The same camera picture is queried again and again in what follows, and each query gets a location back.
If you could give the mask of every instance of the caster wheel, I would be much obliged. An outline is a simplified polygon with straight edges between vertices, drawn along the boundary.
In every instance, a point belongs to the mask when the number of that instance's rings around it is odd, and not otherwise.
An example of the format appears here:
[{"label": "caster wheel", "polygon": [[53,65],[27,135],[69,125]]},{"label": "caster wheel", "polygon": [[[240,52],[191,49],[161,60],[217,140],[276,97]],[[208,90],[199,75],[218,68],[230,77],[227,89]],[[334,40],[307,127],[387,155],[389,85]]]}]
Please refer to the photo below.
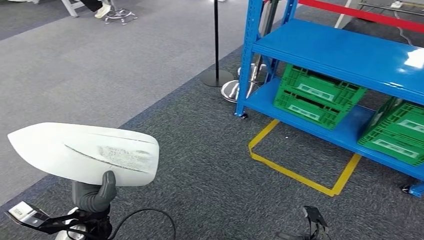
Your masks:
[{"label": "caster wheel", "polygon": [[402,192],[406,193],[406,194],[410,194],[410,185],[403,185],[400,189],[402,190]]}]

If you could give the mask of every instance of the stool legs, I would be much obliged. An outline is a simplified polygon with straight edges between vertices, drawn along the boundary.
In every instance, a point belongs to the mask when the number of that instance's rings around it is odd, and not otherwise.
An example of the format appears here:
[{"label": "stool legs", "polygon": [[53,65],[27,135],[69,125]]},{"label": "stool legs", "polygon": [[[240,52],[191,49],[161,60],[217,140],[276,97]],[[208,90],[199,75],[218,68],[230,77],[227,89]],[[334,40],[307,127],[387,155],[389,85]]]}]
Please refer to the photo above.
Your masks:
[{"label": "stool legs", "polygon": [[138,17],[136,15],[125,8],[117,8],[114,0],[109,0],[110,5],[112,6],[111,10],[106,14],[106,18],[104,21],[106,24],[113,23],[117,20],[120,20],[122,25],[125,26],[128,24],[127,18],[132,18],[132,20],[136,20]]}]

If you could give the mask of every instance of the red barrier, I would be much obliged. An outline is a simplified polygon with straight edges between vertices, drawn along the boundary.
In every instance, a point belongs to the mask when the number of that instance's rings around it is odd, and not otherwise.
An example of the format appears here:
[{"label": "red barrier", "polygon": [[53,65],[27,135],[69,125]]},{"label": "red barrier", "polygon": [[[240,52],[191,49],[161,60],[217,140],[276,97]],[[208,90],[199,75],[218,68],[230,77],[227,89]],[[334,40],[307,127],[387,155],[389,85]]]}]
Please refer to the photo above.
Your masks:
[{"label": "red barrier", "polygon": [[311,6],[317,9],[323,9],[334,13],[346,14],[352,17],[356,17],[359,19],[365,19],[368,21],[373,21],[376,23],[381,23],[385,25],[390,25],[394,27],[399,27],[403,29],[408,29],[415,32],[424,33],[424,24],[407,21],[403,19],[397,19],[391,16],[384,16],[377,13],[361,11],[349,7],[344,7],[328,2],[317,1],[317,0],[299,0],[300,4],[304,4],[307,6]]}]

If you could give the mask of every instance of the stanchion post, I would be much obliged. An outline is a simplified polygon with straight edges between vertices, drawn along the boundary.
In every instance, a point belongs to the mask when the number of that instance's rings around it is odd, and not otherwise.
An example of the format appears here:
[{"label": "stanchion post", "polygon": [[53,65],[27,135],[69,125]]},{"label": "stanchion post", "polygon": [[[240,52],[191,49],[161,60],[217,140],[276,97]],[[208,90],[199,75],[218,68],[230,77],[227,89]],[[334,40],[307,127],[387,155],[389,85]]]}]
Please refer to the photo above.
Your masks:
[{"label": "stanchion post", "polygon": [[234,80],[233,74],[229,71],[220,70],[219,66],[219,18],[218,18],[218,0],[213,1],[213,13],[214,13],[214,28],[215,28],[215,71],[204,72],[200,76],[200,80],[203,84],[210,87],[222,87],[225,83]]}]

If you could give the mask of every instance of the floor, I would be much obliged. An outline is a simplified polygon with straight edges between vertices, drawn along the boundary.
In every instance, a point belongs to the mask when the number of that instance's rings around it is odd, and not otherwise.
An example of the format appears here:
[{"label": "floor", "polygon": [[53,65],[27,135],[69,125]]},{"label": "floor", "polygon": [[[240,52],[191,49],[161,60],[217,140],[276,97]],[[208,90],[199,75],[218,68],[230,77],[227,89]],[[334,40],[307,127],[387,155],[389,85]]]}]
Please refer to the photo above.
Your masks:
[{"label": "floor", "polygon": [[[235,74],[240,56],[238,48],[220,66]],[[368,91],[361,104],[376,108],[386,97]],[[399,188],[408,176],[363,158],[340,195],[330,197],[252,159],[248,143],[271,119],[251,110],[249,118],[240,119],[233,110],[234,104],[218,89],[203,85],[196,76],[124,124],[123,129],[154,136],[160,160],[152,183],[118,188],[111,203],[112,225],[116,228],[135,210],[157,208],[174,219],[178,240],[282,240],[277,232],[308,232],[302,206],[309,205],[318,207],[333,240],[424,239],[422,199]],[[353,154],[283,123],[253,150],[326,187],[335,184]],[[69,180],[48,176],[6,207],[24,200],[58,217],[74,207],[71,195]],[[0,212],[6,209],[0,206]],[[0,233],[0,240],[55,237],[1,214]],[[165,240],[171,234],[163,215],[143,212],[128,219],[116,239]]]},{"label": "floor", "polygon": [[[71,18],[58,2],[0,0],[0,205],[46,175],[20,159],[8,133],[40,122],[117,128],[215,59],[210,0],[117,1],[139,16],[126,26],[86,9]],[[219,4],[221,57],[242,44],[246,8]]]}]

